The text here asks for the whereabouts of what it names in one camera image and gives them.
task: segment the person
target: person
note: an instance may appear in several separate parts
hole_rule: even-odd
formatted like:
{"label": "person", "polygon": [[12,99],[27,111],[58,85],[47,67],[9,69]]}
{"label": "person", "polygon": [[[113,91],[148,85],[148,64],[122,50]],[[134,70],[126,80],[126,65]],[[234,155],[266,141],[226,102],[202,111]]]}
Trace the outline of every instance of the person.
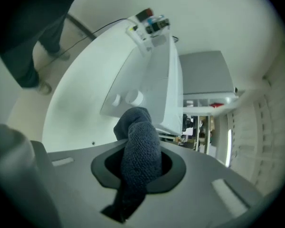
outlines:
{"label": "person", "polygon": [[0,57],[23,88],[42,95],[51,93],[49,83],[34,67],[33,48],[39,41],[49,55],[68,60],[70,54],[60,45],[64,20],[74,0],[12,0],[0,14]]}

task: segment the floor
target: floor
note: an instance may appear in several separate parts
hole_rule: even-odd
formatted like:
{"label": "floor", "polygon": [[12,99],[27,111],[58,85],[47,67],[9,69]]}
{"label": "floor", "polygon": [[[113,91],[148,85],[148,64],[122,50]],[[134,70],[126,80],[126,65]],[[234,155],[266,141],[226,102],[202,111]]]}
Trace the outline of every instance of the floor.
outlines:
{"label": "floor", "polygon": [[91,39],[86,38],[74,45],[84,37],[86,35],[66,19],[60,44],[64,49],[70,48],[68,61],[55,60],[39,43],[36,44],[33,51],[35,68],[51,84],[53,91],[49,95],[40,95],[35,90],[23,90],[10,114],[9,127],[21,131],[30,140],[41,141],[47,109],[57,85],[75,58],[91,43]]}

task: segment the gray towel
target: gray towel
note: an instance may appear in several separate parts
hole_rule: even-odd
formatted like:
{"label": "gray towel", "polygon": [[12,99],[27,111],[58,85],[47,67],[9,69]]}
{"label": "gray towel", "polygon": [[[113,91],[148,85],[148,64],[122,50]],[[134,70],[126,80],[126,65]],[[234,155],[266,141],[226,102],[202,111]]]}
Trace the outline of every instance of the gray towel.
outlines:
{"label": "gray towel", "polygon": [[117,140],[128,139],[121,163],[125,182],[123,207],[138,206],[146,195],[146,185],[162,174],[160,140],[145,108],[126,111],[114,128]]}

